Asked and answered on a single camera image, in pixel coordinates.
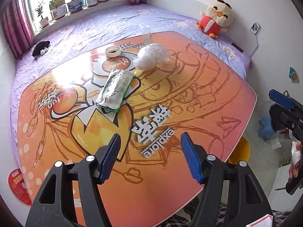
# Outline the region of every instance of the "purple bed sheet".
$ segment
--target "purple bed sheet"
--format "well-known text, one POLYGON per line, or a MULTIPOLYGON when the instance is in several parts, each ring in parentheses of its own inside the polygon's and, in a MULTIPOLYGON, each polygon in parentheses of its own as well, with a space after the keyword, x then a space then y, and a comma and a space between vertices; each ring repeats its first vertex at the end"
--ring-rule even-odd
POLYGON ((12 87, 11 132, 12 147, 20 166, 18 152, 18 111, 22 92, 44 73, 84 52, 121 39, 142 35, 142 28, 151 32, 175 31, 212 52, 243 79, 251 59, 240 53, 232 40, 220 35, 211 39, 196 27, 197 20, 177 15, 166 9, 141 4, 123 5, 98 11, 48 35, 42 41, 51 42, 49 51, 42 57, 32 57, 32 48, 17 62, 16 77, 12 87))

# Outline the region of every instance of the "orange table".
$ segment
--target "orange table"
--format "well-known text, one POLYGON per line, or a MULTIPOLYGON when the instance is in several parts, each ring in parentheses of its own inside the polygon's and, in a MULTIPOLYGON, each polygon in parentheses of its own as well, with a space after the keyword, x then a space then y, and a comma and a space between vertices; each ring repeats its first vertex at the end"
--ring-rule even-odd
MULTIPOLYGON (((152 227, 186 205, 202 189, 191 177, 180 146, 188 132, 208 153, 226 160, 256 103, 249 85, 216 56, 175 32, 152 34, 168 48, 168 64, 135 69, 142 45, 133 37, 81 54, 28 86, 19 108, 18 141, 31 198, 54 162, 79 162, 119 133, 121 150, 109 178, 99 187, 114 227, 152 227), (121 56, 105 49, 120 45, 121 56), (98 111, 94 100, 112 69, 136 77, 118 114, 98 111)), ((74 183, 78 222, 84 225, 74 183)))

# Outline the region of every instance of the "hand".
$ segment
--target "hand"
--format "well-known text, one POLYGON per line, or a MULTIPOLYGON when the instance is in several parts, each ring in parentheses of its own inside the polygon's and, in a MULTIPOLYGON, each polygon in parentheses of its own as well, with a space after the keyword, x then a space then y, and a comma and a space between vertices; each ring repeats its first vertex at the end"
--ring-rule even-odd
MULTIPOLYGON (((302 146, 302 143, 300 141, 298 141, 298 143, 296 145, 296 149, 300 150, 301 146, 302 146)), ((292 177, 298 177, 298 173, 299 173, 298 165, 299 165, 299 161, 295 165, 291 164, 291 166, 289 168, 289 178, 290 179, 292 177)))

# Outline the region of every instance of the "stuffed animal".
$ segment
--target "stuffed animal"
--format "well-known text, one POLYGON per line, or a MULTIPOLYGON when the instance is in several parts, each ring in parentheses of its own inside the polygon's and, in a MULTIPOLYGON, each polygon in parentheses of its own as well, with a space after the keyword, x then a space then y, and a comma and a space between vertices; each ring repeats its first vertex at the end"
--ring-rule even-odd
POLYGON ((234 21, 231 6, 223 0, 211 3, 206 14, 201 12, 200 15, 202 19, 200 23, 197 22, 197 27, 211 38, 218 38, 219 32, 226 32, 227 27, 234 21))
POLYGON ((32 56, 36 57, 38 55, 44 55, 48 51, 49 45, 50 45, 50 41, 43 41, 37 43, 32 56))

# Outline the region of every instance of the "yellow stool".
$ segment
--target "yellow stool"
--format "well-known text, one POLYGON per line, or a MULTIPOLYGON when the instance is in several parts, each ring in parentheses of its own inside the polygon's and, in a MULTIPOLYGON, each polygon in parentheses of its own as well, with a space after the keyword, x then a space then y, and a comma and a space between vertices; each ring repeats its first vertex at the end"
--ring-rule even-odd
POLYGON ((238 142, 236 148, 227 159, 227 163, 237 164, 240 160, 248 162, 250 154, 250 145, 248 141, 242 136, 238 142))

